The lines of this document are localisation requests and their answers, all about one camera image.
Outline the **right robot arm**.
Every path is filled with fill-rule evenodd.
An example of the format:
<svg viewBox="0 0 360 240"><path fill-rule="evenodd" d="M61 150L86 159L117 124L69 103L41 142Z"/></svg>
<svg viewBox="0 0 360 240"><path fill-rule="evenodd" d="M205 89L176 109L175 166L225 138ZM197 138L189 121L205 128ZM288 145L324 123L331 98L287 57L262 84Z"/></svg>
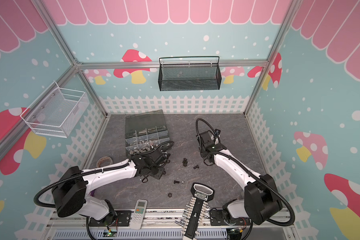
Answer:
<svg viewBox="0 0 360 240"><path fill-rule="evenodd" d="M199 151L207 166L216 165L227 172L242 188L244 196L226 205L232 218L249 218L256 225L269 222L280 227L295 223L296 214L291 204L277 190L269 174L261 175L235 158L220 139L220 130L206 120L197 118L196 138Z"/></svg>

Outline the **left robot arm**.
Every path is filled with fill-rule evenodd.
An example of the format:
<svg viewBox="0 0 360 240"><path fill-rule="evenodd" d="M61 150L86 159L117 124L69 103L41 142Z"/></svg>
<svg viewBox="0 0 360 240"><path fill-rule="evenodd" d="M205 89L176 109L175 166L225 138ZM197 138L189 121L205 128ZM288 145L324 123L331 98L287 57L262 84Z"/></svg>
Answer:
<svg viewBox="0 0 360 240"><path fill-rule="evenodd" d="M74 166L63 176L34 196L34 204L39 207L56 209L60 218L79 214L93 219L104 226L110 226L119 219L109 200L91 196L91 192L123 179L139 177L146 183L149 177L159 180L169 162L168 150L175 143L166 141L154 149L132 155L128 159L107 167L80 170Z"/></svg>

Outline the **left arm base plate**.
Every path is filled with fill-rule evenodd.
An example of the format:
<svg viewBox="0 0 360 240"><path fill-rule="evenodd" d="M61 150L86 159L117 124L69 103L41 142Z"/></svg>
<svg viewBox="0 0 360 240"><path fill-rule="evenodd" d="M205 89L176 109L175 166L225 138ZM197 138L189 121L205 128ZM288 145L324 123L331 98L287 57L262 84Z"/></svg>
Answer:
<svg viewBox="0 0 360 240"><path fill-rule="evenodd" d="M113 218L113 222L107 220L95 220L90 218L90 227L128 227L132 219L132 211L130 210L115 210L116 216Z"/></svg>

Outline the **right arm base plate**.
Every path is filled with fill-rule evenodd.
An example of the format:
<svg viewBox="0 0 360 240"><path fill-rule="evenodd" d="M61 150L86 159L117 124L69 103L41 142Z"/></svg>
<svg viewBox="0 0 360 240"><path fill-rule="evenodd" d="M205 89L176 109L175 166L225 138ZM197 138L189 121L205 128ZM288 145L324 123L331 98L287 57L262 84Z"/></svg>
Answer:
<svg viewBox="0 0 360 240"><path fill-rule="evenodd" d="M223 209L212 208L209 210L211 226L249 226L248 218L232 218Z"/></svg>

